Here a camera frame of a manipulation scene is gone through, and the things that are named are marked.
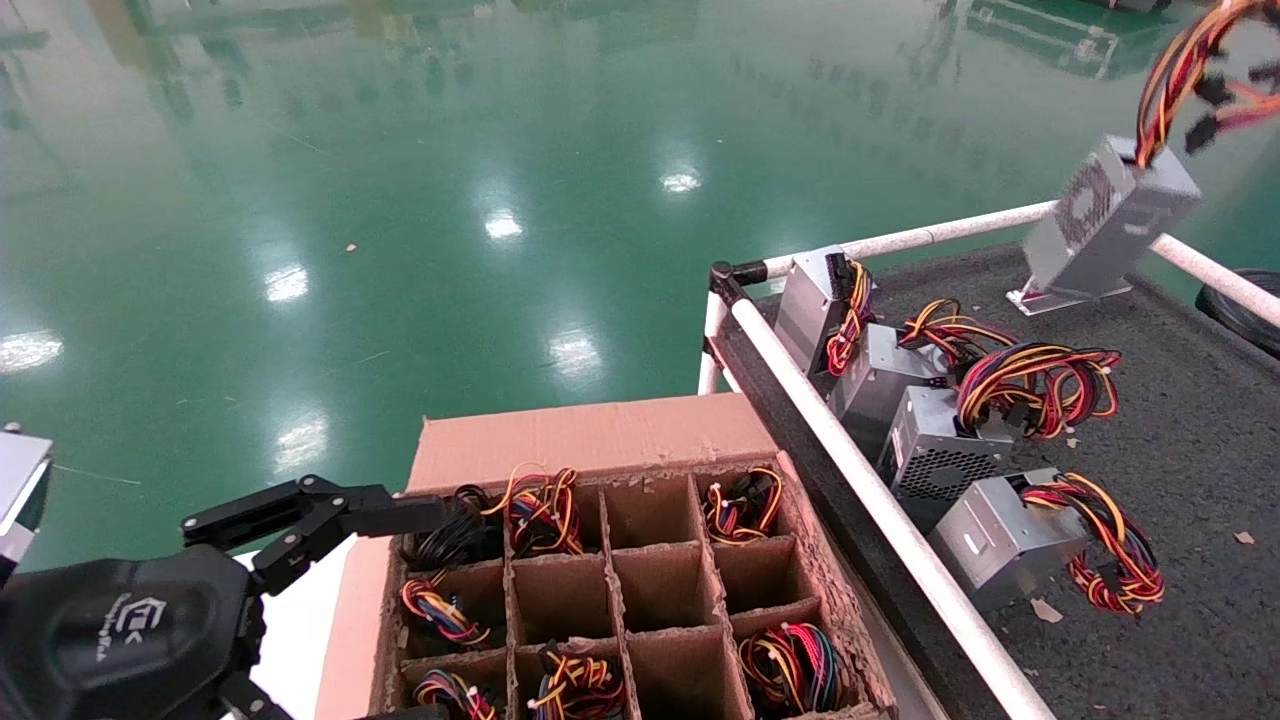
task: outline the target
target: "power supply unit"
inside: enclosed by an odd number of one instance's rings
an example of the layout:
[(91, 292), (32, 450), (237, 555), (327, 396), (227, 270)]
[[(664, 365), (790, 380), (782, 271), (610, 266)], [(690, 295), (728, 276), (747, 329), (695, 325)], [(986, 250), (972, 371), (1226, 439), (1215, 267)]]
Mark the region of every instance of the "power supply unit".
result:
[(996, 475), (1014, 447), (1002, 423), (977, 433), (960, 430), (956, 397), (950, 388), (908, 387), (881, 452), (881, 478), (922, 533), (932, 530), (969, 486)]
[(900, 347), (897, 331), (876, 323), (863, 328), (856, 355), (836, 382), (827, 405), (863, 455), (884, 450), (902, 393), (911, 386), (946, 386), (947, 361), (934, 345)]
[(1009, 293), (1023, 313), (1129, 290), (1124, 274), (1199, 202), (1199, 188), (1170, 150), (1139, 168), (1135, 145), (1103, 137), (1053, 211), (1023, 241), (1032, 277)]
[(773, 332), (810, 379), (827, 373), (827, 341), (849, 311), (851, 291), (852, 272), (838, 245), (794, 258)]
[(933, 551), (978, 610), (1030, 594), (1088, 544), (1079, 512), (1025, 505), (1014, 489), (1057, 474), (1057, 468), (1044, 468), (978, 480), (929, 533)]

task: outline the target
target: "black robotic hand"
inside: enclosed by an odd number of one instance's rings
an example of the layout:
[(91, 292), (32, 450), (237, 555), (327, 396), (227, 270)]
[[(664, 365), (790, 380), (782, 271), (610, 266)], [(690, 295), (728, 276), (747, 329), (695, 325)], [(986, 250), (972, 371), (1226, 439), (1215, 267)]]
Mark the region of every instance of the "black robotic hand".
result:
[[(170, 557), (14, 575), (0, 591), (0, 719), (289, 720), (248, 678), (262, 596), (351, 534), (430, 529), (442, 512), (308, 475), (188, 518), (188, 547)], [(275, 533), (252, 569), (227, 555)], [(383, 720), (447, 717), (422, 707)]]

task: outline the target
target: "bundle of wires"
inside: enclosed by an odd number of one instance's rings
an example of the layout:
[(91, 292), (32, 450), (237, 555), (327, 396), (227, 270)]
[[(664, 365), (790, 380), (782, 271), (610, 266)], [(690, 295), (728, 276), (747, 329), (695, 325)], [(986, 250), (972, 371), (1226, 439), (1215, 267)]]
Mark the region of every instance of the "bundle of wires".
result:
[(1194, 92), (1216, 109), (1187, 133), (1187, 151), (1212, 142), (1221, 131), (1257, 123), (1280, 113), (1280, 67), (1275, 63), (1251, 69), (1253, 82), (1270, 81), (1263, 94), (1222, 76), (1206, 74), (1210, 60), (1222, 54), (1221, 44), (1242, 19), (1261, 12), (1280, 27), (1280, 0), (1222, 0), (1196, 23), (1174, 37), (1156, 60), (1138, 101), (1138, 147), (1134, 160), (1146, 168), (1169, 142), (1169, 129), (1183, 104)]
[(947, 356), (947, 365), (955, 368), (960, 363), (983, 357), (993, 346), (1009, 347), (1016, 341), (1012, 336), (983, 325), (960, 311), (960, 301), (955, 299), (934, 300), (920, 313), (906, 322), (905, 332), (899, 345), (910, 347), (928, 342), (937, 346)]
[(498, 712), (475, 685), (445, 670), (428, 670), (413, 691), (419, 705), (453, 706), (462, 711), (462, 720), (497, 720)]
[(1052, 483), (1023, 488), (1021, 496), (1032, 505), (1075, 509), (1093, 537), (1115, 557), (1114, 564), (1096, 570), (1082, 552), (1066, 566), (1094, 607), (1140, 615), (1147, 603), (1164, 600), (1165, 578), (1147, 536), (1096, 483), (1064, 473)]
[(484, 515), (504, 512), (511, 527), (511, 546), (516, 557), (566, 552), (582, 555), (577, 505), (573, 483), (577, 470), (564, 468), (554, 475), (530, 473), (521, 475), (517, 465), (507, 479), (507, 492)]
[(543, 682), (529, 701), (532, 720), (605, 720), (622, 716), (622, 674), (613, 662), (558, 652), (548, 644), (539, 653)]
[(403, 536), (401, 556), (410, 570), (443, 570), (502, 556), (502, 530), (484, 512), (489, 496), (476, 486), (462, 486), (448, 502), (448, 516), (439, 528)]
[(861, 263), (847, 261), (852, 273), (849, 310), (836, 334), (827, 341), (827, 372), (837, 378), (849, 368), (849, 360), (854, 356), (863, 328), (867, 323), (876, 322), (876, 314), (872, 313), (872, 274)]
[(1114, 350), (1073, 350), (1062, 345), (1024, 342), (997, 350), (960, 380), (956, 420), (965, 432), (977, 429), (996, 409), (1005, 419), (1025, 407), (1023, 434), (1053, 438), (1089, 418), (1115, 415), (1119, 398), (1111, 368), (1120, 361)]
[(753, 694), (776, 717), (836, 710), (844, 674), (831, 641), (808, 623), (771, 628), (737, 646)]
[(410, 612), (430, 623), (440, 635), (463, 650), (488, 650), (489, 628), (467, 620), (458, 610), (457, 598), (445, 600), (436, 585), (444, 571), (430, 580), (415, 578), (401, 588), (401, 600)]
[(782, 503), (782, 478), (768, 468), (751, 468), (728, 492), (719, 483), (707, 488), (703, 514), (712, 539), (746, 544), (773, 532)]

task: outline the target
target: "cardboard flap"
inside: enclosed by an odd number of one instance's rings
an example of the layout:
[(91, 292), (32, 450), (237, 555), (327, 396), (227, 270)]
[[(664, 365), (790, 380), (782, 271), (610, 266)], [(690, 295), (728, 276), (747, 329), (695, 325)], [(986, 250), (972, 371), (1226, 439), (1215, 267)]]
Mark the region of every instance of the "cardboard flap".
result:
[(504, 480), (526, 461), (602, 474), (776, 451), (773, 438), (737, 393), (424, 420), (406, 492)]

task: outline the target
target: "metal bracket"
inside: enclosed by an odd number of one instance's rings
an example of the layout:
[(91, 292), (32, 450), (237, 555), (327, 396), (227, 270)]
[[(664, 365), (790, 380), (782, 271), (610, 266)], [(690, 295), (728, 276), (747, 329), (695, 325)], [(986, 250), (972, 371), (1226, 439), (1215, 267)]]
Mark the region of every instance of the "metal bracket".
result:
[(1011, 290), (1005, 293), (1005, 297), (1007, 297), (1009, 301), (1012, 302), (1019, 310), (1023, 311), (1023, 315), (1027, 316), (1039, 315), (1041, 313), (1048, 313), (1050, 310), (1070, 307), (1071, 305), (1079, 305), (1082, 302), (1096, 302), (1098, 300), (1102, 300), (1103, 297), (1111, 297), (1112, 295), (1120, 295), (1133, 290), (1133, 286), (1126, 283), (1124, 278), (1119, 278), (1111, 290), (1097, 296), (1062, 295), (1061, 291), (1052, 292), (1052, 291), (1036, 290), (1034, 283), (1036, 283), (1034, 277), (1028, 278), (1027, 284), (1024, 284), (1021, 288)]

